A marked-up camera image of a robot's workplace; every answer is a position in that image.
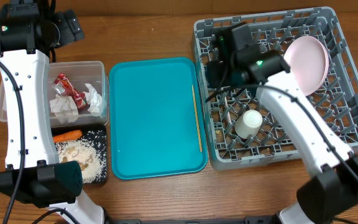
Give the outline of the white plastic cup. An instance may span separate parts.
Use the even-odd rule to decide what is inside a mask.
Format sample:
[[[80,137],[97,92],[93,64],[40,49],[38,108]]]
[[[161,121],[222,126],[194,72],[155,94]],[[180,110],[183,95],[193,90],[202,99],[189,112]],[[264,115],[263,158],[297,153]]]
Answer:
[[[256,110],[244,112],[235,123],[235,132],[240,138],[247,139],[258,134],[263,117]]]

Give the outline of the red snack wrapper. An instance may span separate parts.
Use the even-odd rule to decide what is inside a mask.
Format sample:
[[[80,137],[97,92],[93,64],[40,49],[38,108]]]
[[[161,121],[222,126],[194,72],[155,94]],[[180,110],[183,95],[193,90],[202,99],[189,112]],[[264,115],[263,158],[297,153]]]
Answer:
[[[78,91],[64,73],[57,76],[52,86],[60,96],[70,96],[78,110],[82,110],[88,105],[85,93]]]

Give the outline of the white napkin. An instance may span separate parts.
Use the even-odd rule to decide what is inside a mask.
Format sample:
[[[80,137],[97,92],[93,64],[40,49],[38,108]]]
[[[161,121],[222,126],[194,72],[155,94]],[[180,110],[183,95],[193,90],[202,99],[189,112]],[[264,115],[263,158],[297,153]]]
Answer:
[[[78,119],[78,108],[70,96],[55,95],[55,99],[50,100],[50,111],[61,124],[74,123]]]
[[[102,96],[97,92],[97,90],[90,83],[85,83],[85,86],[88,89],[88,91],[84,92],[86,102],[89,106],[88,111],[93,115],[101,113],[103,110]]]

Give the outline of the large white plate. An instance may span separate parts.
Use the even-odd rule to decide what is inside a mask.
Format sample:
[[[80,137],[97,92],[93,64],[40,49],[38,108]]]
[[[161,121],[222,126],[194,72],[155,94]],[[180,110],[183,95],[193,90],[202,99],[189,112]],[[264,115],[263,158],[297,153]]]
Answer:
[[[306,35],[295,39],[287,48],[284,59],[305,96],[322,86],[328,74],[329,57],[317,38]]]

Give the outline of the orange carrot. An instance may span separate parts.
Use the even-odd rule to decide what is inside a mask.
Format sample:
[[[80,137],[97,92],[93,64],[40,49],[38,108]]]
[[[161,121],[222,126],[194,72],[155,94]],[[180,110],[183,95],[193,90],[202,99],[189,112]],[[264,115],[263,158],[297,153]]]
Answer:
[[[65,142],[65,141],[74,141],[82,137],[83,133],[80,129],[70,131],[64,134],[59,134],[53,137],[54,143]]]

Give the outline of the white plastic fork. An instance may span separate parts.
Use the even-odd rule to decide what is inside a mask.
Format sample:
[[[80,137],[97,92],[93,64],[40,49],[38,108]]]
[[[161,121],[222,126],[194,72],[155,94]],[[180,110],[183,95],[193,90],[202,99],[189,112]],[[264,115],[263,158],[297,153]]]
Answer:
[[[231,115],[230,115],[230,107],[227,103],[227,98],[224,97],[224,105],[227,109],[227,113],[226,113],[226,121],[227,121],[227,124],[231,124],[232,123],[232,120],[231,120]]]

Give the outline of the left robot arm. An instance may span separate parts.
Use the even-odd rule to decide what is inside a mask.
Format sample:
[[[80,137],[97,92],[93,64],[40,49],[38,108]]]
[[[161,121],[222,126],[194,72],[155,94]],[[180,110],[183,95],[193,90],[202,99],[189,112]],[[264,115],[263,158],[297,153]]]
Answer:
[[[0,72],[8,143],[0,193],[57,213],[69,223],[108,223],[103,207],[83,190],[79,163],[61,163],[53,142],[47,78],[55,48],[84,38],[72,10],[51,0],[10,0],[0,10]]]

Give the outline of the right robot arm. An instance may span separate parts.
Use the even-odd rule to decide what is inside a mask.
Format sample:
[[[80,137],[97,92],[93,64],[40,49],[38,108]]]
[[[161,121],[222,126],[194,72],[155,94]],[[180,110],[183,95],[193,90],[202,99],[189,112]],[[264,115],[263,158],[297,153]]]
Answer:
[[[277,119],[310,175],[296,202],[270,223],[330,223],[358,205],[358,154],[326,124],[278,50],[261,51],[245,22],[218,31],[218,57],[207,64],[215,94],[246,88]]]

